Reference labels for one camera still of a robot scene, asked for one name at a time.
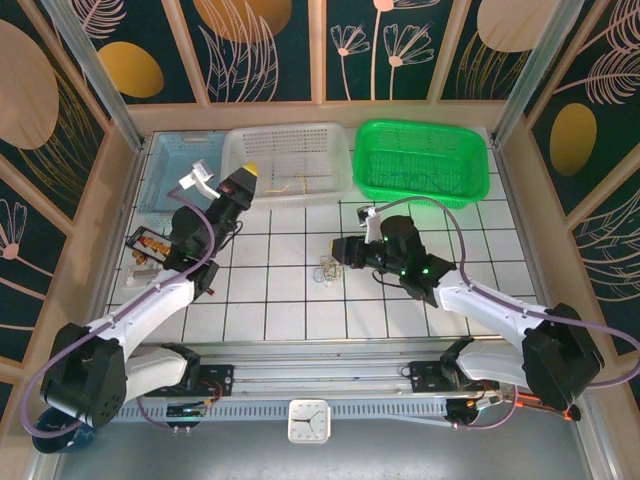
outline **gold circle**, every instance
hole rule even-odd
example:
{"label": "gold circle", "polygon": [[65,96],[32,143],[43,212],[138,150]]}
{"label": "gold circle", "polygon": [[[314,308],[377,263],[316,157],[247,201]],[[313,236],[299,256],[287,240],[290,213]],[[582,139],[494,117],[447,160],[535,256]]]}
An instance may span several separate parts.
{"label": "gold circle", "polygon": [[116,88],[131,97],[152,97],[164,87],[164,77],[158,62],[133,43],[113,42],[98,52],[104,68]]}
{"label": "gold circle", "polygon": [[591,156],[597,133],[596,117],[589,107],[581,103],[564,107],[551,128],[549,150],[553,168],[566,177],[578,173]]}
{"label": "gold circle", "polygon": [[262,17],[267,22],[273,36],[289,23],[291,0],[193,0],[204,23],[217,35],[233,42],[249,43],[250,39],[260,38],[260,34],[249,33],[252,29],[245,2],[256,20]]}

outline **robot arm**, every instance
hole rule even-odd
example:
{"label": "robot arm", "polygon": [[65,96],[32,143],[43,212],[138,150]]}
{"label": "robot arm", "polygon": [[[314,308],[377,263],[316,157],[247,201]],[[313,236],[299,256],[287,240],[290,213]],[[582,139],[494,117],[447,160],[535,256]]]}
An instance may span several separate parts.
{"label": "robot arm", "polygon": [[[194,166],[191,185],[204,185],[210,176],[197,167]],[[210,241],[202,220],[183,207],[172,218],[171,251],[164,270],[153,282],[115,312],[86,327],[68,324],[58,332],[51,356],[88,332],[111,325],[47,371],[40,389],[46,403],[99,428],[133,398],[165,386],[181,385],[187,391],[193,386],[200,360],[185,347],[165,344],[150,354],[130,357],[162,322],[209,288],[219,268],[213,258],[236,229],[240,213],[251,206],[256,179],[255,167],[248,165],[232,173],[208,195],[214,200],[205,216],[213,228],[215,243],[207,262],[186,277],[172,281],[181,272],[197,267],[197,259],[206,254]]]}
{"label": "robot arm", "polygon": [[359,209],[358,216],[367,234],[332,242],[331,254],[339,263],[395,274],[411,297],[471,317],[508,342],[471,338],[456,342],[441,358],[442,373],[454,385],[473,380],[514,384],[564,411],[604,367],[586,329],[531,315],[579,320],[572,308],[527,304],[473,280],[470,286],[453,263],[426,252],[411,217],[392,216],[380,222],[372,207]]}

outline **clock face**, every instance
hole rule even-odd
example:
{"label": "clock face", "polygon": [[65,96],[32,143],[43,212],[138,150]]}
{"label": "clock face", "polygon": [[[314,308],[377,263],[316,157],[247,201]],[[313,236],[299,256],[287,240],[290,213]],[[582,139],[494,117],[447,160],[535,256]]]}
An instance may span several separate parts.
{"label": "clock face", "polygon": [[289,440],[324,443],[331,435],[331,409],[324,400],[293,400],[289,404]]}

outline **blue plastic basket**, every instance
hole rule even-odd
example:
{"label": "blue plastic basket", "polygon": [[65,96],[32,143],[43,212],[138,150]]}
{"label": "blue plastic basket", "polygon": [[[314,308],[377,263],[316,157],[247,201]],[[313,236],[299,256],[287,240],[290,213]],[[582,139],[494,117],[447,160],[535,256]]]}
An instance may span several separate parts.
{"label": "blue plastic basket", "polygon": [[[163,228],[171,225],[171,216],[181,203],[171,200],[167,193],[178,185],[179,180],[188,175],[191,165],[204,159],[214,174],[209,185],[213,188],[220,183],[222,146],[225,133],[213,132],[163,132],[156,133],[152,144],[149,163],[142,182],[138,213],[149,225]],[[203,210],[211,201],[193,187],[180,193]]]}

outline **white tile floor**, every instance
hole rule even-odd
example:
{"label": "white tile floor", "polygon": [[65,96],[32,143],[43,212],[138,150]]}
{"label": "white tile floor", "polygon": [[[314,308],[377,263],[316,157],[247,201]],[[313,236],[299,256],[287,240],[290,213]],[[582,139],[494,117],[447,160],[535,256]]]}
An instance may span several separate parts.
{"label": "white tile floor", "polygon": [[[488,142],[486,131],[477,131]],[[355,130],[347,133],[353,148]],[[464,231],[467,272],[479,282],[535,303],[500,175],[491,150],[488,153],[489,195],[478,204],[454,210]],[[244,213],[242,232],[216,257],[222,268],[211,286],[215,293],[203,295],[174,314],[147,341],[211,343],[490,335],[492,332],[473,319],[417,302],[402,289],[379,285],[371,278],[370,270],[347,270],[340,281],[330,286],[313,280],[314,268],[320,257],[329,253],[331,240],[364,233],[358,226],[356,209],[369,204],[354,188],[336,205],[306,210],[253,209]],[[445,259],[460,259],[455,230],[438,209],[401,205],[388,214],[411,215],[429,252]],[[134,206],[127,235],[140,225],[149,226]],[[140,291],[124,288],[127,268],[134,263],[131,252],[123,249],[108,310]],[[397,283],[393,278],[384,280]]]}

